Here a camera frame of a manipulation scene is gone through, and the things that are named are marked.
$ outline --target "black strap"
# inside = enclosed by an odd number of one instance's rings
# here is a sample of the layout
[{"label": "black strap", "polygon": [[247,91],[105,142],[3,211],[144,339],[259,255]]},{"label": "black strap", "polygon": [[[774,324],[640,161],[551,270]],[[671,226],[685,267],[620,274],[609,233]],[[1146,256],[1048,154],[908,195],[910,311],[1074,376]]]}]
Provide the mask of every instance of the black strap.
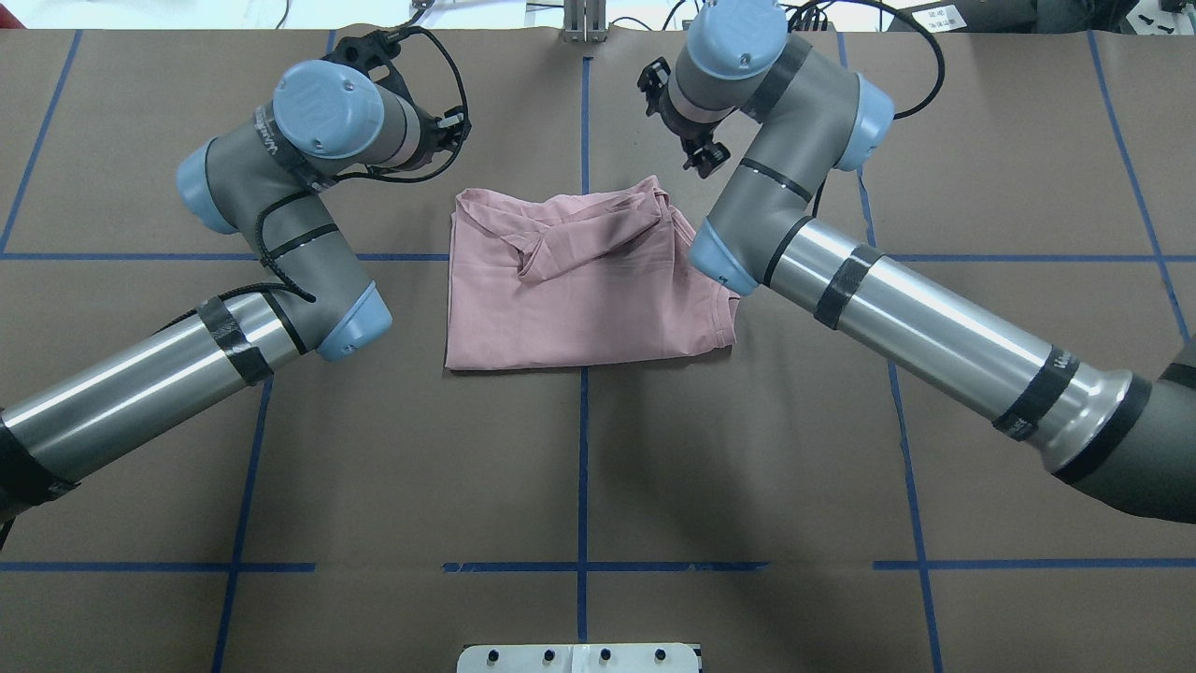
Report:
[{"label": "black strap", "polygon": [[274,375],[270,366],[262,357],[262,353],[245,339],[240,323],[228,312],[228,307],[219,296],[213,296],[200,304],[196,313],[246,386],[256,386]]},{"label": "black strap", "polygon": [[756,121],[762,121],[767,117],[773,111],[776,102],[781,99],[785,90],[789,87],[789,82],[793,81],[794,75],[798,74],[798,71],[806,62],[810,49],[811,44],[805,39],[791,42],[781,51],[781,57],[769,68],[768,74],[764,75],[756,92],[744,104],[744,114]]},{"label": "black strap", "polygon": [[336,184],[336,178],[324,175],[323,171],[311,165],[303,152],[287,140],[274,121],[273,106],[258,105],[254,110],[254,128],[274,163],[293,175],[305,189],[318,194]]},{"label": "black strap", "polygon": [[42,467],[0,418],[0,489],[28,506],[39,506],[61,498],[78,485]]},{"label": "black strap", "polygon": [[[316,228],[300,233],[299,235],[295,235],[294,238],[270,250],[269,255],[271,258],[276,259],[297,247],[303,247],[307,243],[311,243],[312,240],[319,238],[321,235],[324,235],[325,233],[331,233],[334,231],[340,231],[340,230],[341,228],[336,226],[336,224],[325,224],[324,226],[317,226]],[[266,265],[264,257],[261,259],[261,262],[262,265]]]},{"label": "black strap", "polygon": [[1196,390],[1196,367],[1173,362],[1167,369],[1163,371],[1163,377],[1159,379]]},{"label": "black strap", "polygon": [[753,170],[759,175],[763,175],[764,177],[776,181],[776,183],[780,184],[781,186],[785,186],[789,191],[793,191],[798,196],[801,196],[801,200],[807,203],[814,197],[814,195],[811,194],[810,190],[806,189],[805,186],[781,175],[776,170],[765,166],[764,164],[757,161],[756,159],[749,159],[748,157],[744,157],[743,160],[739,161],[739,165],[744,166],[745,169]]},{"label": "black strap", "polygon": [[1064,465],[1055,473],[1055,477],[1064,484],[1075,484],[1096,472],[1113,453],[1113,449],[1121,445],[1122,440],[1129,435],[1129,432],[1134,429],[1134,424],[1137,423],[1139,417],[1142,416],[1142,410],[1146,409],[1146,404],[1149,402],[1151,383],[1135,374],[1134,379],[1129,383],[1129,388],[1125,391],[1125,397],[1117,405],[1117,411],[1113,412],[1112,418],[1105,422],[1104,428],[1097,433],[1097,436],[1088,442],[1087,447],[1084,447],[1080,455]]},{"label": "black strap", "polygon": [[777,245],[776,251],[773,252],[773,258],[768,259],[768,270],[764,271],[765,286],[771,286],[773,271],[776,270],[776,264],[777,262],[781,261],[781,255],[785,253],[785,250],[789,246],[789,243],[793,241],[793,237],[797,235],[798,231],[801,231],[801,227],[805,226],[806,222],[812,219],[814,219],[813,215],[803,216],[797,222],[794,222],[793,226],[789,227],[789,231],[786,232],[785,238],[781,238],[781,244]]},{"label": "black strap", "polygon": [[287,311],[282,310],[282,304],[279,302],[274,292],[262,292],[262,298],[270,305],[270,310],[274,311],[274,314],[279,316],[279,320],[282,323],[282,329],[287,330],[287,336],[291,336],[291,343],[295,345],[295,350],[299,351],[299,355],[306,355],[310,349],[303,343],[303,338],[299,336],[299,330],[295,329],[294,323],[291,322],[291,317],[287,314]]},{"label": "black strap", "polygon": [[993,422],[993,428],[1019,442],[1029,440],[1038,430],[1038,422],[1055,406],[1063,391],[1067,391],[1078,369],[1080,359],[1058,347],[1051,347],[1046,362],[1017,402]]},{"label": "black strap", "polygon": [[860,283],[864,282],[864,277],[872,270],[872,264],[883,256],[885,253],[872,245],[862,243],[856,245],[852,250],[852,256],[838,265],[838,270],[830,279],[830,285],[823,289],[822,296],[818,296],[814,319],[831,329],[838,329],[838,317],[843,314],[847,302],[852,300],[852,296],[860,288]]}]

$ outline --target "red object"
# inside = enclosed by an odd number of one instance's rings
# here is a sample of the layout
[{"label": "red object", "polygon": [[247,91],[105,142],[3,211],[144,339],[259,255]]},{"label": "red object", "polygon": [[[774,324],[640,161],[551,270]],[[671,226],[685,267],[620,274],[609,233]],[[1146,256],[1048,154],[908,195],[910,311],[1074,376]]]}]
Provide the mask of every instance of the red object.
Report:
[{"label": "red object", "polygon": [[17,17],[12,16],[4,5],[0,5],[0,27],[25,27]]}]

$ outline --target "cloth fold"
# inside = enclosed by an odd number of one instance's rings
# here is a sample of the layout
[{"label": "cloth fold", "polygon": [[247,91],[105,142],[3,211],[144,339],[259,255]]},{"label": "cloth fold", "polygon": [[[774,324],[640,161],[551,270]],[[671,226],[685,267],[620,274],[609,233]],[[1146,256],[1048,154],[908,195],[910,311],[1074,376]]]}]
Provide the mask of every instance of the cloth fold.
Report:
[{"label": "cloth fold", "polygon": [[655,176],[543,203],[462,191],[445,367],[579,367],[730,347],[739,296],[689,264],[692,240]]}]

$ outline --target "round blue cap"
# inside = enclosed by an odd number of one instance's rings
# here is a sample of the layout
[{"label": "round blue cap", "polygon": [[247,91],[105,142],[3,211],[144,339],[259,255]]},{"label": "round blue cap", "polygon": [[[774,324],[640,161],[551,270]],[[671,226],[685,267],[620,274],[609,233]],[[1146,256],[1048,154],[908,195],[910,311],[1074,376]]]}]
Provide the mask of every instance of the round blue cap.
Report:
[{"label": "round blue cap", "polygon": [[274,88],[274,121],[300,151],[343,159],[382,131],[382,93],[370,78],[328,61],[295,63]]},{"label": "round blue cap", "polygon": [[697,235],[694,237],[694,244],[689,249],[689,263],[742,296],[751,294],[759,285],[731,253],[722,238],[719,238],[719,232],[710,226],[709,219],[702,222],[702,228],[697,230]]},{"label": "round blue cap", "polygon": [[358,296],[341,322],[336,323],[316,353],[328,362],[352,356],[358,349],[379,338],[392,322],[390,308],[378,293],[378,285],[371,280],[366,290]]},{"label": "round blue cap", "polygon": [[694,63],[719,79],[748,79],[773,67],[785,50],[785,10],[773,0],[709,0],[689,26]]},{"label": "round blue cap", "polygon": [[843,157],[835,164],[838,170],[856,170],[868,160],[872,152],[880,146],[889,127],[893,123],[893,102],[864,75],[855,73],[860,80],[860,105],[855,109],[855,127],[847,141]]},{"label": "round blue cap", "polygon": [[228,220],[220,214],[212,197],[212,189],[208,186],[208,147],[213,142],[215,137],[200,145],[199,149],[178,164],[178,170],[175,171],[175,188],[183,197],[183,204],[200,218],[203,226],[216,233],[237,233],[237,227],[228,224]]}]

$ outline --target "blue joint cap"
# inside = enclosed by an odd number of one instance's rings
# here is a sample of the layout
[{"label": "blue joint cap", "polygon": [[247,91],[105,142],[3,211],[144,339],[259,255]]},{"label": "blue joint cap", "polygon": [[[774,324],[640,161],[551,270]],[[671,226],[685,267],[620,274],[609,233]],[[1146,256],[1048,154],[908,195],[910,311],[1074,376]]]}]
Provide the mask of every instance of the blue joint cap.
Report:
[{"label": "blue joint cap", "polygon": [[175,188],[183,197],[183,204],[200,218],[203,226],[216,233],[237,233],[237,227],[228,224],[228,220],[220,214],[220,208],[216,208],[216,202],[212,197],[212,188],[208,185],[208,147],[215,140],[213,137],[200,145],[199,149],[178,164],[178,170],[175,171]]},{"label": "blue joint cap", "polygon": [[361,153],[382,131],[382,93],[370,78],[328,61],[303,61],[274,88],[274,121],[300,151],[324,159]]},{"label": "blue joint cap", "polygon": [[358,349],[379,338],[392,322],[377,283],[371,280],[366,290],[358,296],[341,322],[336,323],[316,353],[328,362],[352,356]]},{"label": "blue joint cap", "polygon": [[843,157],[835,164],[835,167],[846,171],[862,166],[884,141],[889,127],[893,123],[892,99],[864,79],[862,74],[855,73],[855,77],[860,80],[860,104],[855,108],[855,126],[852,128],[852,137],[847,141],[847,149],[843,149]]},{"label": "blue joint cap", "polygon": [[774,0],[709,0],[689,26],[685,48],[710,77],[739,80],[773,67],[788,25]]},{"label": "blue joint cap", "polygon": [[702,228],[694,237],[694,245],[689,249],[689,263],[713,277],[715,282],[726,285],[743,296],[751,294],[759,285],[731,253],[722,238],[719,238],[719,232],[710,226],[709,219],[702,222]]}]

